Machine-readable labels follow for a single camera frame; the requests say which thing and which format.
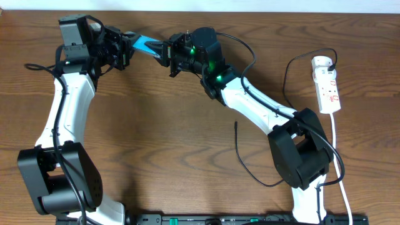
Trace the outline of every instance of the wooden table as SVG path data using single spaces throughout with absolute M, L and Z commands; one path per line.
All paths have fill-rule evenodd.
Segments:
M 54 51 L 63 43 L 58 19 L 75 13 L 4 11 L 0 17 L 1 224 L 54 224 L 53 216 L 34 210 L 16 164 L 19 150 L 33 147 L 43 131 L 54 84 L 48 73 L 28 71 L 23 64 L 53 64 Z M 336 49 L 342 104 L 335 114 L 337 145 L 346 165 L 351 209 L 368 215 L 371 224 L 400 223 L 400 15 L 84 13 L 156 39 L 201 26 L 237 36 L 258 56 L 249 80 L 281 103 L 290 59 L 319 48 Z M 251 61 L 245 47 L 220 40 L 229 63 L 243 69 Z M 287 93 L 297 109 L 318 112 L 311 58 L 292 64 Z M 239 151 L 249 169 L 264 182 L 279 180 L 263 132 L 210 100 L 196 76 L 168 75 L 169 68 L 136 53 L 125 71 L 115 69 L 99 80 L 87 115 L 85 149 L 101 173 L 105 192 L 135 213 L 290 211 L 288 185 L 262 187 L 236 158 L 235 120 Z M 330 139 L 329 116 L 319 117 Z M 332 179 L 334 172 L 328 176 Z M 339 186 L 326 188 L 324 200 L 327 210 L 346 212 Z

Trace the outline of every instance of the power outlet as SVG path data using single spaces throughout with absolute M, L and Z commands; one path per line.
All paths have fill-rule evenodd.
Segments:
M 312 78 L 317 91 L 319 112 L 323 114 L 334 113 L 340 110 L 338 86 L 336 83 L 336 70 L 329 71 L 332 59 L 326 56 L 316 56 L 311 61 Z

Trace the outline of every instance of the wood grain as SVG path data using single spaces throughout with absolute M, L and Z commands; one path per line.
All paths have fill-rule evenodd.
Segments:
M 28 71 L 23 64 L 52 64 L 62 43 L 58 19 L 74 13 L 4 11 L 0 17 L 1 224 L 54 224 L 54 217 L 34 210 L 16 165 L 19 150 L 33 147 L 43 130 L 54 85 L 49 74 Z M 400 223 L 400 15 L 84 13 L 157 39 L 201 26 L 237 36 L 258 56 L 249 80 L 282 103 L 288 61 L 314 49 L 336 49 L 342 103 L 336 114 L 337 146 L 346 165 L 350 205 L 371 224 Z M 244 47 L 221 42 L 229 63 L 243 69 L 250 62 Z M 296 108 L 318 111 L 310 59 L 292 64 L 287 91 Z M 87 116 L 85 148 L 105 192 L 135 213 L 290 211 L 289 186 L 258 185 L 234 153 L 238 120 L 245 163 L 261 180 L 277 181 L 266 136 L 238 112 L 210 100 L 196 76 L 181 73 L 172 79 L 168 74 L 153 58 L 135 54 L 125 71 L 100 79 Z M 330 138 L 329 117 L 320 119 Z M 333 172 L 328 179 L 334 179 Z M 337 186 L 328 187 L 324 198 L 326 209 L 346 212 Z

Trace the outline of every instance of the white wall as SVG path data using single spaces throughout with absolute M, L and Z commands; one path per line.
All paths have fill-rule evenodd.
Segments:
M 0 0 L 8 9 L 400 13 L 400 0 Z

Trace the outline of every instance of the robotic arm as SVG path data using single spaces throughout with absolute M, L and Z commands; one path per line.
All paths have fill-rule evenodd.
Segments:
M 87 19 L 97 24 L 88 25 Z M 83 148 L 88 108 L 95 95 L 98 79 L 104 74 L 101 66 L 110 65 L 107 71 L 111 68 L 123 70 L 129 65 L 134 51 L 149 54 L 160 65 L 170 67 L 171 77 L 181 71 L 202 74 L 200 83 L 211 99 L 217 99 L 222 105 L 239 111 L 268 135 L 275 167 L 292 187 L 293 216 L 296 220 L 317 224 L 317 211 L 322 218 L 325 217 L 323 201 L 320 201 L 318 209 L 315 188 L 325 180 L 329 163 L 333 160 L 332 152 L 327 151 L 323 142 L 300 129 L 291 119 L 260 104 L 248 91 L 270 108 L 313 126 L 326 139 L 317 116 L 309 109 L 297 112 L 273 101 L 246 78 L 242 80 L 245 90 L 241 75 L 225 63 L 213 28 L 202 27 L 192 33 L 174 34 L 166 41 L 157 41 L 132 32 L 121 33 L 115 27 L 104 26 L 86 15 L 67 16 L 59 23 L 66 60 L 58 63 L 56 69 L 62 74 L 60 78 L 66 85 L 67 93 L 57 125 L 57 144 L 84 200 L 89 222 L 135 224 L 121 203 L 103 194 L 100 174 Z M 35 148 L 20 151 L 17 162 L 36 211 L 39 214 L 53 214 L 62 224 L 76 222 L 82 214 L 65 176 L 48 174 L 59 164 L 54 156 L 52 128 L 63 93 L 57 79 L 54 84 L 54 101 L 46 127 Z M 305 138 L 296 145 L 292 140 L 295 136 Z

